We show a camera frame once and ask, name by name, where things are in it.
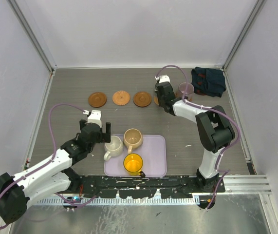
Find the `beige ceramic mug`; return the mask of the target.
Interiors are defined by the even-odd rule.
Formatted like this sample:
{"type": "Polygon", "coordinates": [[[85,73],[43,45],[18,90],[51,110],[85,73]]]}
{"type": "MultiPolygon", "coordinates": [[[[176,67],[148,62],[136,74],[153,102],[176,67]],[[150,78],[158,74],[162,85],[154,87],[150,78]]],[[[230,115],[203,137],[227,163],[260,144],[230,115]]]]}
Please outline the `beige ceramic mug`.
{"type": "Polygon", "coordinates": [[[143,135],[137,129],[128,129],[124,133],[123,142],[128,149],[128,154],[131,154],[143,144],[143,135]]]}

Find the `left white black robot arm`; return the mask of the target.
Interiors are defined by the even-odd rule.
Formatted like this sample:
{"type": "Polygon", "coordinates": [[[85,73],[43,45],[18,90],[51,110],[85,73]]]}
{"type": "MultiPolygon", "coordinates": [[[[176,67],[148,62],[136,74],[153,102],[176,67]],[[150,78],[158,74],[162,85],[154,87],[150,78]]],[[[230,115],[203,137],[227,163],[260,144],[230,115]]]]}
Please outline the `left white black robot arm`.
{"type": "Polygon", "coordinates": [[[0,175],[0,217],[6,225],[20,219],[37,201],[46,196],[80,189],[80,177],[72,166],[85,159],[98,143],[111,140],[111,123],[106,130],[96,123],[80,121],[80,132],[66,141],[54,155],[17,173],[0,175]]]}

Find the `light woven coaster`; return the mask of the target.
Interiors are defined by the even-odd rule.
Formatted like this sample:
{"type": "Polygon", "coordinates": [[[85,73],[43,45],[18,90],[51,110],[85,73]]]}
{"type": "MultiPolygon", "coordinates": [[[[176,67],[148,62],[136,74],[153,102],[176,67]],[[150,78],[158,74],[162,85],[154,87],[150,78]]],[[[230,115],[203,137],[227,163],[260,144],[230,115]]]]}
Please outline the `light woven coaster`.
{"type": "Polygon", "coordinates": [[[156,105],[159,105],[159,101],[158,101],[158,97],[157,96],[154,96],[154,102],[156,105]]]}
{"type": "Polygon", "coordinates": [[[130,94],[126,91],[120,90],[113,94],[112,100],[118,106],[124,106],[130,101],[130,94]]]}

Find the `purple glass mug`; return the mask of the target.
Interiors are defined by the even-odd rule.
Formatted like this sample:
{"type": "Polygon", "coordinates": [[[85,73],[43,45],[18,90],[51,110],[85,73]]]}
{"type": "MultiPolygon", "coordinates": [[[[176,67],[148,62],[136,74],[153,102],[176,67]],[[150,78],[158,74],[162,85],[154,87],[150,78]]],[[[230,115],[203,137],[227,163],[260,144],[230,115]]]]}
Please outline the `purple glass mug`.
{"type": "Polygon", "coordinates": [[[178,86],[177,92],[181,92],[183,94],[194,93],[194,87],[189,82],[183,82],[178,86]]]}

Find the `dark wooden coaster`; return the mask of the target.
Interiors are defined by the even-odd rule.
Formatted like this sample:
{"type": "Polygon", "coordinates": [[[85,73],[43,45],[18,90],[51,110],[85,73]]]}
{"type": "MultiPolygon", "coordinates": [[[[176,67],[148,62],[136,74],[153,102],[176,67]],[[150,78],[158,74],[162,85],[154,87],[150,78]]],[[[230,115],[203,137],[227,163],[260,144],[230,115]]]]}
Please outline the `dark wooden coaster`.
{"type": "MultiPolygon", "coordinates": [[[[183,93],[181,93],[181,92],[175,92],[175,97],[176,97],[176,98],[183,98],[183,93]]],[[[193,93],[186,94],[186,95],[185,95],[185,99],[191,102],[192,99],[193,99],[193,93]]]]}
{"type": "Polygon", "coordinates": [[[147,107],[151,104],[151,101],[151,95],[145,91],[139,91],[133,96],[133,102],[138,107],[147,107]]]}
{"type": "Polygon", "coordinates": [[[88,98],[89,105],[94,108],[102,107],[106,102],[107,96],[103,92],[94,92],[88,98]]]}

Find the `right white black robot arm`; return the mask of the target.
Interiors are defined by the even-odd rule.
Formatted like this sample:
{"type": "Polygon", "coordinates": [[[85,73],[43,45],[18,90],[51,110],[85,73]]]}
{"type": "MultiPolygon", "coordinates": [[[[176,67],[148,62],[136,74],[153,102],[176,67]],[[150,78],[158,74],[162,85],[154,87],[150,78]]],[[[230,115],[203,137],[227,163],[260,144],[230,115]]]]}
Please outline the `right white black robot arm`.
{"type": "Polygon", "coordinates": [[[235,138],[235,131],[224,109],[219,105],[212,108],[199,106],[181,97],[175,97],[169,81],[156,82],[155,93],[159,106],[165,112],[197,124],[204,155],[196,171],[196,185],[200,191],[208,192],[218,181],[223,152],[235,138]]]}

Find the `white ceramic mug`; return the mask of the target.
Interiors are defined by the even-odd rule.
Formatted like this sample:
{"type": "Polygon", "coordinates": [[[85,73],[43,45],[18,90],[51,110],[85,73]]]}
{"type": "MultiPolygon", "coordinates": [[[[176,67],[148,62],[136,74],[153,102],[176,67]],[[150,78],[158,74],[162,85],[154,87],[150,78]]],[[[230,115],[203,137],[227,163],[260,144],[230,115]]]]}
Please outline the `white ceramic mug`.
{"type": "Polygon", "coordinates": [[[104,144],[104,160],[108,161],[112,157],[120,156],[124,151],[124,144],[118,136],[111,136],[110,143],[104,144]]]}

